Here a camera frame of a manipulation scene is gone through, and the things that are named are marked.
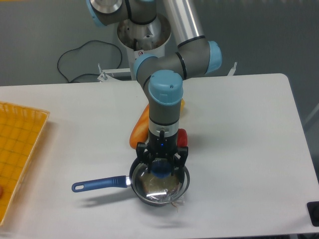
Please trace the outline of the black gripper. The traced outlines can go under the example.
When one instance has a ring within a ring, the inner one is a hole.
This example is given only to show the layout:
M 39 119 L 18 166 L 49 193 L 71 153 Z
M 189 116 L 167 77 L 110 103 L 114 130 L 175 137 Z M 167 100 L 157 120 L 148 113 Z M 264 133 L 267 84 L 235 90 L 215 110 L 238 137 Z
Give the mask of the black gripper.
M 139 163 L 147 166 L 148 173 L 151 173 L 152 161 L 156 158 L 163 158 L 170 161 L 170 174 L 175 171 L 182 171 L 188 157 L 188 146 L 177 147 L 177 132 L 169 137 L 156 136 L 149 131 L 148 144 L 138 142 L 136 147 Z

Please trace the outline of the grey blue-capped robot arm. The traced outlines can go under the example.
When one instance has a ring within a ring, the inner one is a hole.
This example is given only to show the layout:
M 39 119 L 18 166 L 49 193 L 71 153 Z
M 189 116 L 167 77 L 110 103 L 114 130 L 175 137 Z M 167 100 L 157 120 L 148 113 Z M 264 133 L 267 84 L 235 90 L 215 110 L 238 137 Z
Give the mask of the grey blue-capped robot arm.
M 188 156 L 188 148 L 177 144 L 182 82 L 221 66 L 218 44 L 206 39 L 191 0 L 164 1 L 169 34 L 175 36 L 178 50 L 163 57 L 151 54 L 165 44 L 154 0 L 89 0 L 87 6 L 99 24 L 127 25 L 127 30 L 118 31 L 118 38 L 131 49 L 143 51 L 131 67 L 132 77 L 149 101 L 149 141 L 137 144 L 137 159 L 159 178 L 174 174 Z

